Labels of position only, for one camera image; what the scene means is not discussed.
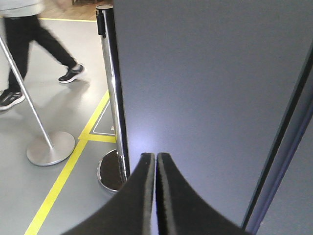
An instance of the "round metal base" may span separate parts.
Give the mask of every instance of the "round metal base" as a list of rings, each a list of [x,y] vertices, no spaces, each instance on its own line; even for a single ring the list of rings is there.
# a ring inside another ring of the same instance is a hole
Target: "round metal base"
[[[54,165],[65,160],[75,148],[74,137],[62,131],[49,133],[50,148],[44,137],[35,139],[27,149],[27,157],[35,165]]]
[[[99,183],[111,193],[118,192],[123,186],[116,149],[101,159],[97,168],[97,177]]]

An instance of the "wooden floor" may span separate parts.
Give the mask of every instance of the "wooden floor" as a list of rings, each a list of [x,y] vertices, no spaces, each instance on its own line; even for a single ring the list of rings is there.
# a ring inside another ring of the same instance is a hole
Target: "wooden floor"
[[[95,21],[96,6],[102,4],[112,4],[112,0],[77,0],[66,11],[59,9],[51,0],[44,0],[45,10],[41,14],[42,18],[49,19],[70,19]]]

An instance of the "yellow tape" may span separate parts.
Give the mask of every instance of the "yellow tape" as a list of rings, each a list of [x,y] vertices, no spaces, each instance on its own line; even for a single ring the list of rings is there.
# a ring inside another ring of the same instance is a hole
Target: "yellow tape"
[[[59,193],[61,192],[65,182],[67,181],[70,173],[72,172],[74,166],[76,165],[77,160],[82,154],[87,142],[88,141],[84,141],[84,140],[81,140],[78,142],[71,157],[67,161],[66,165],[64,166],[59,177],[55,181],[50,192],[48,193],[44,202],[40,206],[38,212],[36,213],[35,217],[33,218],[32,222],[30,223],[24,235],[36,235],[38,233],[40,227],[42,226],[47,215],[49,214],[55,200],[57,199]]]
[[[90,135],[90,131],[93,128],[95,122],[98,120],[99,116],[102,113],[105,105],[109,100],[109,92],[107,91],[103,98],[101,99],[99,105],[97,106],[96,110],[92,114],[91,118],[89,119],[87,125],[85,126],[81,136],[79,137],[79,142],[77,143],[72,155],[68,159],[66,165],[64,166],[63,170],[61,171],[60,175],[58,176],[57,180],[55,181],[54,185],[52,186],[50,192],[48,193],[47,197],[45,198],[44,202],[40,206],[39,210],[37,211],[35,217],[33,218],[32,222],[28,226],[24,235],[36,235],[43,225],[47,215],[49,214],[55,200],[59,196],[62,188],[64,187],[69,175],[71,174],[73,168],[75,167],[80,155],[82,154],[86,144],[89,140],[99,140],[104,142],[112,142],[112,138],[110,136],[99,136]]]
[[[76,21],[76,22],[97,22],[97,21],[89,21],[89,20],[72,20],[72,19],[57,19],[57,18],[39,18],[40,20],[48,20],[48,21]]]
[[[87,140],[87,141],[100,141],[100,142],[116,143],[115,136],[81,134],[79,139],[80,140]]]

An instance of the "sneaker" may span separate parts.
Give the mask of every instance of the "sneaker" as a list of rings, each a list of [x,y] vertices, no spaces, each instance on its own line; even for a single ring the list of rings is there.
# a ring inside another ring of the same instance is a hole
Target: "sneaker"
[[[67,70],[67,73],[59,78],[60,83],[69,83],[74,81],[76,78],[81,77],[86,73],[86,70],[83,65],[79,64],[78,70]]]
[[[11,92],[6,89],[0,95],[0,111],[7,110],[23,100],[25,100],[25,96],[22,92]]]

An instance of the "person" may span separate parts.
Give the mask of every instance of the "person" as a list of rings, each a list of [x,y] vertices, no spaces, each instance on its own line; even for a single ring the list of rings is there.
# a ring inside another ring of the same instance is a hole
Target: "person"
[[[67,6],[66,0],[54,0],[61,8]],[[0,15],[4,18],[7,46],[24,79],[27,73],[29,44],[36,41],[57,61],[67,67],[67,73],[59,78],[60,83],[70,83],[86,73],[82,64],[41,26],[38,15],[44,10],[42,0],[0,0]],[[9,72],[8,88],[0,95],[0,111],[25,100],[12,70]]]

